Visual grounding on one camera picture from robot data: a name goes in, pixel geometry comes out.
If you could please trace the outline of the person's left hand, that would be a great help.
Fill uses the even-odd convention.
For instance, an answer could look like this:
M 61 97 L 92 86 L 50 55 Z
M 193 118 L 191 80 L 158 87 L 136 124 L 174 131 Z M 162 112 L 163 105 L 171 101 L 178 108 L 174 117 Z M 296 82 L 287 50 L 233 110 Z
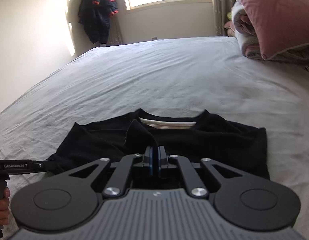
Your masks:
M 7 225 L 9 223 L 9 197 L 10 190 L 6 187 L 4 189 L 4 197 L 0 200 L 0 225 Z

